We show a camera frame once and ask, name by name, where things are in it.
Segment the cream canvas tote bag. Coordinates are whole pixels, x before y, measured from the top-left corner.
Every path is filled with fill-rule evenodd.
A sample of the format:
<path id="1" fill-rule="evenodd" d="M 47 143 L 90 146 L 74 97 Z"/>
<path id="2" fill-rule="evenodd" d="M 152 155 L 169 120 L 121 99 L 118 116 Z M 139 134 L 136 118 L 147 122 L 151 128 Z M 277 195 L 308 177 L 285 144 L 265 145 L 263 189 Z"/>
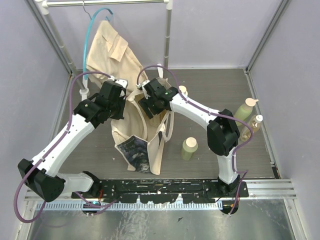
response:
<path id="1" fill-rule="evenodd" d="M 141 90 L 131 92 L 125 101 L 124 119 L 111 121 L 114 147 L 127 163 L 129 171 L 159 175 L 165 142 L 172 136 L 174 114 L 164 110 L 148 118 L 139 100 Z"/>

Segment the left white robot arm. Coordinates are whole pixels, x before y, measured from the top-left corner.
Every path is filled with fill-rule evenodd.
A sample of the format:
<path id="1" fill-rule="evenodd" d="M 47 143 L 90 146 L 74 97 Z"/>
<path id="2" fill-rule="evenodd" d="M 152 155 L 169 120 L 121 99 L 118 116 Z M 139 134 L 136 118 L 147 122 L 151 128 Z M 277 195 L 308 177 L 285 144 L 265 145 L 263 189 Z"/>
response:
<path id="1" fill-rule="evenodd" d="M 99 196 L 102 184 L 94 174 L 59 170 L 77 145 L 100 124 L 123 118 L 127 86 L 127 80 L 107 80 L 98 93 L 81 101 L 49 145 L 32 160 L 22 159 L 17 165 L 20 175 L 26 178 L 25 185 L 47 203 L 73 192 L 82 192 L 88 198 Z"/>

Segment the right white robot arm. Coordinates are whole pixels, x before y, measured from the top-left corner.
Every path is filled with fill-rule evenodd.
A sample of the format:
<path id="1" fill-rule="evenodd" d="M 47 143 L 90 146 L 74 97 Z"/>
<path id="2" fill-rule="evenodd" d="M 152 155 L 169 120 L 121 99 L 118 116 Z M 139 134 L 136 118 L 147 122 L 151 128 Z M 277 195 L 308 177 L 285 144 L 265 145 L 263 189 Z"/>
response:
<path id="1" fill-rule="evenodd" d="M 223 196 L 231 197 L 240 184 L 235 153 L 240 132 L 232 113 L 227 109 L 218 111 L 206 107 L 176 87 L 166 88 L 156 78 L 136 86 L 144 94 L 139 104 L 150 119 L 168 110 L 185 116 L 206 130 L 207 145 L 218 160 L 219 191 Z"/>

